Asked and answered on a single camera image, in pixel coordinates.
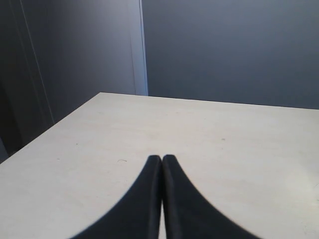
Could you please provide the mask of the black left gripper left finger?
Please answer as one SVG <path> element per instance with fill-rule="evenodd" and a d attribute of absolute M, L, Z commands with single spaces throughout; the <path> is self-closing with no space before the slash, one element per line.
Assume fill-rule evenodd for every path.
<path fill-rule="evenodd" d="M 162 200 L 162 162 L 151 155 L 126 194 L 75 239 L 157 239 Z"/>

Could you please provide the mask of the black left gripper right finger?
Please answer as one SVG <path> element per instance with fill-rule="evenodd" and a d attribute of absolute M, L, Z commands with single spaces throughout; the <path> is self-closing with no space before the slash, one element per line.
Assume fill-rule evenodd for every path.
<path fill-rule="evenodd" d="M 214 208 L 191 183 L 177 158 L 162 160 L 163 211 L 168 239 L 256 239 Z"/>

